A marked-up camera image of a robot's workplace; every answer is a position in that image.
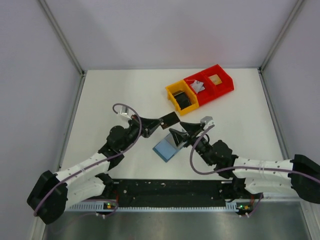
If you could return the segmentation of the blue leather card holder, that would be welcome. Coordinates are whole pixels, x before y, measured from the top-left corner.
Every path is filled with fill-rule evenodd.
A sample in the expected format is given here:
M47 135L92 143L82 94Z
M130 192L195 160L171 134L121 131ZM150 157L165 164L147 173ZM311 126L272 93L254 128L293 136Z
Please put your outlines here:
M167 163L172 159L183 147L177 147L171 133L164 137L159 143L153 147L153 151Z

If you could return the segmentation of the grey card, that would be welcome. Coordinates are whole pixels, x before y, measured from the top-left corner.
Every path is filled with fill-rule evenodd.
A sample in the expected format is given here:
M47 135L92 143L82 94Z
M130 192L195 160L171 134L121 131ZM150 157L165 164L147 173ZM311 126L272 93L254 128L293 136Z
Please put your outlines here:
M161 119L162 119L161 128L163 130L180 122L180 118L178 117L175 111L164 115L163 117L161 117Z

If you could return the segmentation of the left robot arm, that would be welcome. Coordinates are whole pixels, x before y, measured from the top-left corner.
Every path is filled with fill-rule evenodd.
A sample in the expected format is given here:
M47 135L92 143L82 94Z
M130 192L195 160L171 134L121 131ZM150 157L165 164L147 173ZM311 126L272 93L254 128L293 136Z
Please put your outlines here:
M107 172L124 159L124 153L139 137L149 138L162 122L161 118L134 114L127 128L112 127L106 143L88 159L65 170L43 172L26 200L34 215L50 225L72 205L101 195L107 185L103 181Z

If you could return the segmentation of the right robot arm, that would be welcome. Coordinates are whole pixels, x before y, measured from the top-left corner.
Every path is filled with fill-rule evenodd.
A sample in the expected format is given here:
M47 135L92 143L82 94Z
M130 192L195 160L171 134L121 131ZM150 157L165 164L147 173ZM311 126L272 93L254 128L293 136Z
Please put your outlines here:
M184 129L170 128L174 143L183 147L191 146L189 162L193 163L193 154L213 167L213 171L201 172L193 164L191 168L199 175L218 174L224 179L232 179L232 198L242 195L264 193L297 194L302 200L313 204L320 202L320 166L302 154L292 159L256 160L233 154L231 148L218 140L211 144L207 137L212 126L204 123L181 122Z

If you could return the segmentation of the silver credit card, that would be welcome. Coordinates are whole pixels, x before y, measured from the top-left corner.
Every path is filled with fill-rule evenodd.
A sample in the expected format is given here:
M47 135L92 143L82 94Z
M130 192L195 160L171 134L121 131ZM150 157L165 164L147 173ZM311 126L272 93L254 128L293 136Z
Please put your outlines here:
M190 86L196 93L199 93L205 89L204 83L198 80L195 80Z

